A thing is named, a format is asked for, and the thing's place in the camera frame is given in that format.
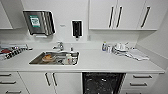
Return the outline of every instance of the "dishwasher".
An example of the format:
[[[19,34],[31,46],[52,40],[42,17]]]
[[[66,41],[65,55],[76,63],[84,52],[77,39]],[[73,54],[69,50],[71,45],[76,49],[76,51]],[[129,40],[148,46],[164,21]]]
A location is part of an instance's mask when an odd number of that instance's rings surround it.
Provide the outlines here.
[[[119,94],[125,73],[83,72],[83,94]]]

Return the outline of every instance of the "white cabinet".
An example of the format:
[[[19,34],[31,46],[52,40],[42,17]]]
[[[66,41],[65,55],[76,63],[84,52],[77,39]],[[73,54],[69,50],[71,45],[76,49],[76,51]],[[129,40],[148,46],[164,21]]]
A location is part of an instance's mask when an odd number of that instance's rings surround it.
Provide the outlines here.
[[[30,94],[55,94],[51,73],[19,72]]]
[[[54,73],[57,94],[82,94],[82,73]]]
[[[146,0],[138,30],[157,30],[168,9],[168,0]]]
[[[89,29],[136,30],[145,0],[90,0]]]
[[[117,0],[90,0],[89,29],[112,29]]]
[[[30,94],[82,94],[81,73],[19,72]]]
[[[120,94],[148,94],[159,74],[126,74]]]
[[[0,94],[28,94],[17,72],[0,72]]]
[[[89,29],[158,30],[168,0],[90,0]]]
[[[21,0],[0,1],[0,29],[25,27]]]
[[[145,0],[118,0],[113,29],[136,30]]]

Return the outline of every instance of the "soap dispenser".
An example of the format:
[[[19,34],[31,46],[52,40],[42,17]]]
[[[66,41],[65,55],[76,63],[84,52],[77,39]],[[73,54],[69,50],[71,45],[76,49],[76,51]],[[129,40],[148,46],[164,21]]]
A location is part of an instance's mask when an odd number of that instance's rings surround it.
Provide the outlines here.
[[[73,36],[78,41],[79,37],[82,36],[82,21],[72,21]]]

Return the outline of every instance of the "upper cabinet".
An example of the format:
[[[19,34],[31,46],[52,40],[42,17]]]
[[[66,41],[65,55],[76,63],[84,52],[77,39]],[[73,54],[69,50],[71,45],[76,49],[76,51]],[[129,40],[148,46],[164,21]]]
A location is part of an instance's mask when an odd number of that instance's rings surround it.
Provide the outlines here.
[[[113,29],[135,30],[145,0],[118,0]]]
[[[90,0],[89,29],[112,29],[117,0]]]
[[[89,29],[157,30],[168,0],[90,0]]]
[[[168,0],[147,0],[138,23],[138,30],[157,30],[168,9]]]
[[[90,0],[89,29],[135,30],[145,0]]]
[[[0,29],[25,27],[21,0],[0,0]]]

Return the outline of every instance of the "cabinet handle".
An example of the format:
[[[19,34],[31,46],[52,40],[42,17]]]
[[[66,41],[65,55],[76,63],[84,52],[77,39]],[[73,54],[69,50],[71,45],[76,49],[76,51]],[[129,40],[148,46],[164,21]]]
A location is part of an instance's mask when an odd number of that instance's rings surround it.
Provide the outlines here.
[[[111,8],[111,17],[110,17],[110,23],[109,23],[109,28],[111,27],[111,20],[113,18],[113,7]]]
[[[50,82],[49,82],[49,79],[48,79],[47,73],[45,73],[45,77],[46,77],[46,80],[47,80],[48,86],[50,86]]]
[[[145,14],[143,23],[142,23],[142,25],[141,25],[141,28],[144,26],[144,24],[145,24],[145,22],[146,22],[146,18],[147,18],[147,16],[148,16],[149,10],[150,10],[150,7],[147,7],[147,11],[146,11],[146,14]]]
[[[120,7],[120,12],[119,12],[119,16],[118,16],[118,22],[117,22],[117,26],[119,26],[119,23],[120,23],[120,16],[121,16],[121,11],[122,11],[122,7]]]
[[[10,91],[6,91],[6,93],[5,94],[20,94],[21,93],[21,91],[18,91],[18,92],[10,92]]]
[[[0,76],[11,76],[12,74],[0,74]]]
[[[15,84],[16,83],[16,81],[14,81],[14,82],[3,82],[3,81],[1,81],[0,82],[0,84]]]
[[[57,84],[57,82],[56,82],[56,79],[55,79],[55,73],[53,73],[53,79],[54,79],[54,83],[55,83],[55,86],[57,86],[58,84]]]
[[[130,83],[130,86],[147,86],[146,83],[143,83],[143,84],[133,84],[133,83]]]
[[[127,92],[126,92],[126,94],[141,94],[141,93],[127,93]]]
[[[135,76],[133,75],[134,78],[152,78],[152,76]]]

